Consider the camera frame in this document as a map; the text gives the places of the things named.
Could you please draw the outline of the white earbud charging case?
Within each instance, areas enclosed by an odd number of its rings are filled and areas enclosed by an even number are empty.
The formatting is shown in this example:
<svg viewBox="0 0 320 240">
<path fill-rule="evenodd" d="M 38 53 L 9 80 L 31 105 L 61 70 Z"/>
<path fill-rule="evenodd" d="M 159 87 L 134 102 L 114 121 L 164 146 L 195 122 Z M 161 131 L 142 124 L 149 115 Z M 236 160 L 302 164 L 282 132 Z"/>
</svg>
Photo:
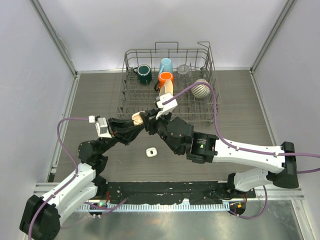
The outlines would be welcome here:
<svg viewBox="0 0 320 240">
<path fill-rule="evenodd" d="M 155 147 L 150 147 L 150 148 L 146 149 L 145 152 L 146 152 L 146 156 L 148 158 L 155 157 L 158 154 L 158 151 Z"/>
</svg>

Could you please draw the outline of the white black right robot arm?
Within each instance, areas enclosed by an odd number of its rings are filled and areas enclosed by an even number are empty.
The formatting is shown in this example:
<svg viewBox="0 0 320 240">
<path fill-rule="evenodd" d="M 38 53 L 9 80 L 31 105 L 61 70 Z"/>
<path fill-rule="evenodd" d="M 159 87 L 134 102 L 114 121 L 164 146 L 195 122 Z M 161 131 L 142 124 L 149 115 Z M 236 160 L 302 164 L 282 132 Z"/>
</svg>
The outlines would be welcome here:
<svg viewBox="0 0 320 240">
<path fill-rule="evenodd" d="M 280 146 L 259 146 L 222 140 L 214 134 L 197 132 L 194 126 L 171 114 L 157 117 L 158 111 L 140 112 L 145 130 L 158 134 L 176 155 L 186 155 L 194 163 L 236 163 L 251 166 L 246 172 L 228 175 L 226 193 L 233 198 L 249 190 L 272 184 L 279 188 L 299 187 L 295 145 L 285 141 Z"/>
</svg>

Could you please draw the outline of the beige small earbud case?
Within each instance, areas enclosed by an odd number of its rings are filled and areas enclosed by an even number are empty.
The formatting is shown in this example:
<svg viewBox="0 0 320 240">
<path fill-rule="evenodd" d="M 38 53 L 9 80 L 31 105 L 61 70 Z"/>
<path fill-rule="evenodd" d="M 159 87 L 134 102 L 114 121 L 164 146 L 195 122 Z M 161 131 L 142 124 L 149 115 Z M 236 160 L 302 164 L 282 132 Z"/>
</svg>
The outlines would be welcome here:
<svg viewBox="0 0 320 240">
<path fill-rule="evenodd" d="M 139 126 L 141 124 L 143 124 L 143 119 L 141 118 L 140 116 L 140 111 L 139 112 L 136 112 L 134 113 L 132 116 L 131 116 L 131 119 L 133 121 L 133 125 L 134 126 Z"/>
</svg>

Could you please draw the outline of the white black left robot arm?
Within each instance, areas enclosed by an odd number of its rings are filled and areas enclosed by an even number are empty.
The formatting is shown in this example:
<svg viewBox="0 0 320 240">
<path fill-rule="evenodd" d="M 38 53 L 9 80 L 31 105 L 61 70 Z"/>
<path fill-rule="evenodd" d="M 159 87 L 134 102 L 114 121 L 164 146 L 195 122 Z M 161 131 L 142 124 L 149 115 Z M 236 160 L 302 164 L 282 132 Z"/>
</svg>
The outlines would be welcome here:
<svg viewBox="0 0 320 240">
<path fill-rule="evenodd" d="M 108 157 L 105 152 L 122 143 L 131 143 L 144 129 L 137 115 L 129 120 L 90 115 L 85 118 L 95 125 L 98 138 L 79 144 L 74 171 L 60 184 L 42 196 L 32 195 L 26 202 L 19 229 L 30 240 L 53 240 L 65 220 L 85 201 L 102 199 L 107 192 L 104 171 Z"/>
</svg>

